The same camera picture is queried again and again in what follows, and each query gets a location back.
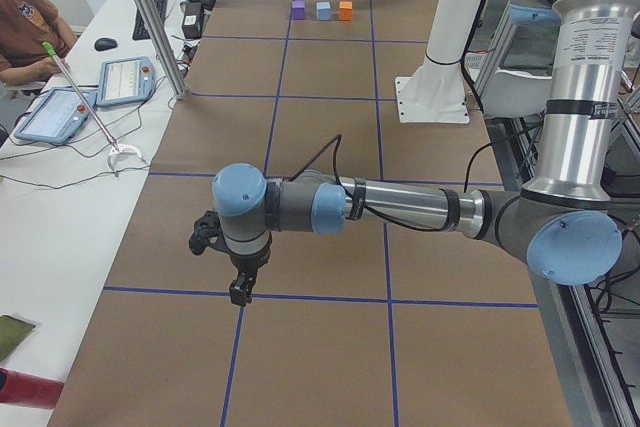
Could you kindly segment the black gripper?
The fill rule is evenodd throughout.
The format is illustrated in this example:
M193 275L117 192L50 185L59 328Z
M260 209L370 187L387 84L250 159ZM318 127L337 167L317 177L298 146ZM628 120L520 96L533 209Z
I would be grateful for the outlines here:
M268 231L263 231L254 239L239 241L223 234L222 240L232 264L239 273L244 273L239 274L229 286L231 303L236 306L247 306L252 303L252 278L256 279L259 269L269 261L272 235Z

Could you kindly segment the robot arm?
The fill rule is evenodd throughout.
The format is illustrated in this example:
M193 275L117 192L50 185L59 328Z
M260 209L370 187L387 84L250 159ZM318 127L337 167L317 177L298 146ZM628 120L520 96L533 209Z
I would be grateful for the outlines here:
M551 9L560 22L536 170L521 190L458 193L313 171L267 180L251 165L229 165L212 183L208 246L237 269L234 304L251 301L274 232L333 234L364 214L412 230L459 231L560 285L588 284L612 269L623 238L601 176L639 0L513 0L513 8Z

